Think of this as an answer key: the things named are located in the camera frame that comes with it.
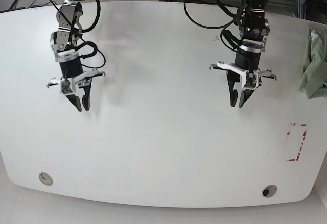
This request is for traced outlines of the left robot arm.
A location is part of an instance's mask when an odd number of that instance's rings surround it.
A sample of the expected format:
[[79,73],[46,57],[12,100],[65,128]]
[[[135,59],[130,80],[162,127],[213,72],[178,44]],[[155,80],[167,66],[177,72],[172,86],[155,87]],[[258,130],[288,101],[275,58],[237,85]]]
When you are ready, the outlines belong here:
[[230,105],[234,107],[238,100],[235,83],[240,83],[242,92],[239,107],[243,107],[255,90],[262,85],[262,78],[276,80],[271,70],[260,70],[261,53],[265,51],[270,25],[265,18],[265,6],[268,0],[241,0],[242,5],[233,14],[233,22],[238,26],[240,39],[227,29],[221,31],[221,38],[230,44],[229,48],[236,53],[235,61],[227,64],[222,61],[212,64],[211,69],[223,70],[227,75]]

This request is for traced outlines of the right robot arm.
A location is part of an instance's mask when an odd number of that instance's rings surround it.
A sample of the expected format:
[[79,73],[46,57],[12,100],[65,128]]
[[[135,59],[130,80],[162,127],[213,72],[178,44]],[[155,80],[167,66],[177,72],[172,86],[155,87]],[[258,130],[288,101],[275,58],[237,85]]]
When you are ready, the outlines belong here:
[[90,67],[89,71],[83,70],[82,59],[88,59],[96,54],[101,54],[97,45],[91,41],[82,41],[82,34],[92,31],[101,13],[101,4],[97,4],[97,13],[92,25],[83,29],[79,18],[83,15],[81,2],[85,0],[64,0],[62,6],[57,9],[56,19],[59,23],[58,31],[51,34],[51,48],[55,61],[59,63],[62,77],[52,78],[48,87],[59,85],[60,93],[63,94],[78,111],[90,109],[90,93],[92,80],[95,77],[104,76],[105,72],[98,67]]

